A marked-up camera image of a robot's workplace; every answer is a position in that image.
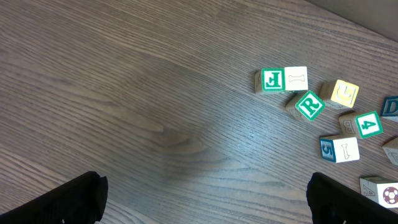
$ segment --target black object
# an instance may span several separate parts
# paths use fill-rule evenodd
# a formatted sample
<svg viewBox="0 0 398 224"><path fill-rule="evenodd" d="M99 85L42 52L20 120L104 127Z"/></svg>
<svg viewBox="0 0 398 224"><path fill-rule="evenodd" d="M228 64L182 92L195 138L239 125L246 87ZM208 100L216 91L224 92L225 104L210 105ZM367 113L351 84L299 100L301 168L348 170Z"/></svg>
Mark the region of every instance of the black object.
<svg viewBox="0 0 398 224"><path fill-rule="evenodd" d="M307 0L398 42L397 0Z"/></svg>
<svg viewBox="0 0 398 224"><path fill-rule="evenodd" d="M314 224L398 223L398 214L319 172L308 183L307 200Z"/></svg>
<svg viewBox="0 0 398 224"><path fill-rule="evenodd" d="M87 172L0 215L1 224L94 224L104 214L108 180Z"/></svg>

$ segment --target letter block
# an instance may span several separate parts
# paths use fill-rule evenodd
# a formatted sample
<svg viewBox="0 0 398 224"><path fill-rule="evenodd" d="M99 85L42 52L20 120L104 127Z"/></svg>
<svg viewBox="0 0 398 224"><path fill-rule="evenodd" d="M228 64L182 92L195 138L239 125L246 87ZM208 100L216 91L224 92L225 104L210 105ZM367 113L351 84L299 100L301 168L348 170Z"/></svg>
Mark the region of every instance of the letter block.
<svg viewBox="0 0 398 224"><path fill-rule="evenodd" d="M329 136L319 139L322 158L331 162L348 162L359 159L356 137Z"/></svg>
<svg viewBox="0 0 398 224"><path fill-rule="evenodd" d="M383 145L383 149L391 163L398 165L398 138Z"/></svg>
<svg viewBox="0 0 398 224"><path fill-rule="evenodd" d="M306 67L263 68L254 76L254 91L257 94L300 90L308 90Z"/></svg>
<svg viewBox="0 0 398 224"><path fill-rule="evenodd" d="M398 122L398 96L390 96L384 99L380 116Z"/></svg>
<svg viewBox="0 0 398 224"><path fill-rule="evenodd" d="M383 177L359 178L361 194L386 208L398 208L398 181Z"/></svg>
<svg viewBox="0 0 398 224"><path fill-rule="evenodd" d="M358 139L369 138L383 133L383 128L376 111L368 113L350 113L339 117L344 135L355 136Z"/></svg>
<svg viewBox="0 0 398 224"><path fill-rule="evenodd" d="M299 121L313 121L323 111L325 104L313 91L307 91L295 96L285 108Z"/></svg>
<svg viewBox="0 0 398 224"><path fill-rule="evenodd" d="M358 95L358 90L359 86L343 80L335 80L322 85L319 97L331 108L352 108Z"/></svg>

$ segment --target block with number 4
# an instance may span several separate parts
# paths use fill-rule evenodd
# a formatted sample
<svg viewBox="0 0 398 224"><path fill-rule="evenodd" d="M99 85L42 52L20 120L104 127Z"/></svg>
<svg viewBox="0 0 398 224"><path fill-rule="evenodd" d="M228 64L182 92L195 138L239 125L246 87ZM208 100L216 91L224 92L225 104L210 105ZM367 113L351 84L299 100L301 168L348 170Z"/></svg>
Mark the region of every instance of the block with number 4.
<svg viewBox="0 0 398 224"><path fill-rule="evenodd" d="M391 163L398 165L398 138L383 145L383 149Z"/></svg>
<svg viewBox="0 0 398 224"><path fill-rule="evenodd" d="M263 68L254 76L257 94L308 90L306 67Z"/></svg>
<svg viewBox="0 0 398 224"><path fill-rule="evenodd" d="M376 111L368 113L350 113L339 117L341 129L345 135L358 139L369 138L383 132L379 115Z"/></svg>
<svg viewBox="0 0 398 224"><path fill-rule="evenodd" d="M325 104L313 91L307 91L295 96L285 108L297 120L313 121L325 108Z"/></svg>
<svg viewBox="0 0 398 224"><path fill-rule="evenodd" d="M331 162L348 162L359 159L356 137L329 136L319 139L322 158Z"/></svg>
<svg viewBox="0 0 398 224"><path fill-rule="evenodd" d="M386 207L398 208L398 182L383 177L359 179L361 194Z"/></svg>
<svg viewBox="0 0 398 224"><path fill-rule="evenodd" d="M359 86L335 80L322 85L319 97L325 102L326 106L334 109L352 108L358 95Z"/></svg>
<svg viewBox="0 0 398 224"><path fill-rule="evenodd" d="M384 99L380 116L398 122L398 96L390 96Z"/></svg>

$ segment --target alphabet block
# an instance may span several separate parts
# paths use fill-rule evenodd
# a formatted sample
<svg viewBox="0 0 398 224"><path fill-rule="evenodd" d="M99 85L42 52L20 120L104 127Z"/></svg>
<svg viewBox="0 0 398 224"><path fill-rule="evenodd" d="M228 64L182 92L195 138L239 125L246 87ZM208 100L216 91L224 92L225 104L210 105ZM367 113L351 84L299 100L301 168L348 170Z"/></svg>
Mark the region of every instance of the alphabet block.
<svg viewBox="0 0 398 224"><path fill-rule="evenodd" d="M331 162L348 162L359 159L356 137L329 136L319 139L322 158Z"/></svg>
<svg viewBox="0 0 398 224"><path fill-rule="evenodd" d="M383 149L391 163L398 165L398 138L395 138L394 140L383 145Z"/></svg>
<svg viewBox="0 0 398 224"><path fill-rule="evenodd" d="M361 194L386 208L398 208L398 182L383 177L359 179Z"/></svg>
<svg viewBox="0 0 398 224"><path fill-rule="evenodd" d="M323 111L325 104L313 91L307 91L295 96L285 108L299 121L313 121Z"/></svg>
<svg viewBox="0 0 398 224"><path fill-rule="evenodd" d="M398 122L398 96L390 96L384 99L380 116Z"/></svg>
<svg viewBox="0 0 398 224"><path fill-rule="evenodd" d="M254 91L257 94L299 90L308 90L306 67L263 68L254 76Z"/></svg>
<svg viewBox="0 0 398 224"><path fill-rule="evenodd" d="M334 109L352 108L358 95L359 86L336 80L324 83L321 88L320 98L325 104Z"/></svg>
<svg viewBox="0 0 398 224"><path fill-rule="evenodd" d="M344 135L355 136L358 139L369 138L383 133L383 128L376 111L368 113L350 113L339 117Z"/></svg>

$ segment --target brown wooden surface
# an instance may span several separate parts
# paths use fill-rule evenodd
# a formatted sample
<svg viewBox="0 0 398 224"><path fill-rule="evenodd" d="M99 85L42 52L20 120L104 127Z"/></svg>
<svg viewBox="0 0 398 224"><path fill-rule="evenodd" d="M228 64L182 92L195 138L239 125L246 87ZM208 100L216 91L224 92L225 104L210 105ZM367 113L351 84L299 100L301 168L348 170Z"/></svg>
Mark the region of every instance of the brown wooden surface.
<svg viewBox="0 0 398 224"><path fill-rule="evenodd" d="M398 43L304 0L2 0L0 213L95 170L102 223L311 223L313 172L398 179L397 123L332 164L318 138L344 110L303 123L254 95L257 69L294 65L314 91L359 85L355 110L398 94Z"/></svg>

